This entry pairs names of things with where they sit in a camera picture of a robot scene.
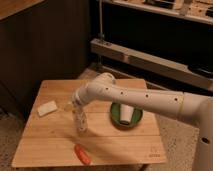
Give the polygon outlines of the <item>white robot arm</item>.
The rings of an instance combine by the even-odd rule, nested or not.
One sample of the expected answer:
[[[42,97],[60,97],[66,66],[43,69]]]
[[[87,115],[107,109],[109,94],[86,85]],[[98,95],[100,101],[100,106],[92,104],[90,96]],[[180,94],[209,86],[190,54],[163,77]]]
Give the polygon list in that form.
[[[112,101],[159,114],[199,128],[193,171],[213,171],[213,97],[180,91],[118,86],[115,77],[102,73],[72,95],[75,106],[94,100]]]

